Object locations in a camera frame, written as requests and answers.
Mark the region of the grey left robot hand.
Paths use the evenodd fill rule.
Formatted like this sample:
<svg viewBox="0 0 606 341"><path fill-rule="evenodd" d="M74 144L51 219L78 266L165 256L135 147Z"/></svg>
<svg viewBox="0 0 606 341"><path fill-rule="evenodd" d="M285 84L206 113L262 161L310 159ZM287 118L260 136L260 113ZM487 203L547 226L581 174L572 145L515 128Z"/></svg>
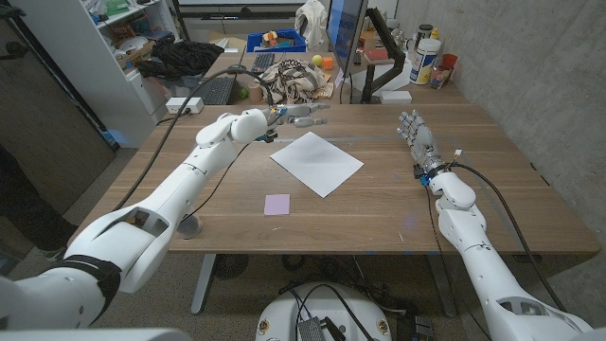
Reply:
<svg viewBox="0 0 606 341"><path fill-rule="evenodd" d="M327 103L280 104L264 110L263 113L267 117L269 128L285 123L293 124L296 128L307 128L327 124L325 118L312 117L312 113L329 108L330 105Z"/></svg>

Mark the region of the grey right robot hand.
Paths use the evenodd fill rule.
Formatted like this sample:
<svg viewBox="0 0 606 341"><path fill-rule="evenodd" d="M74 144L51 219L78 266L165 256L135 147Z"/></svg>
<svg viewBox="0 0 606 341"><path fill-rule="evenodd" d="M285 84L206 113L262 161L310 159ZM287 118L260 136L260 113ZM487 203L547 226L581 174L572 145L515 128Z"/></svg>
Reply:
<svg viewBox="0 0 606 341"><path fill-rule="evenodd" d="M446 168L446 163L441 158L431 130L416 110L411 114L402 112L399 121L398 135L406 141L415 160L414 177L428 187L432 179Z"/></svg>

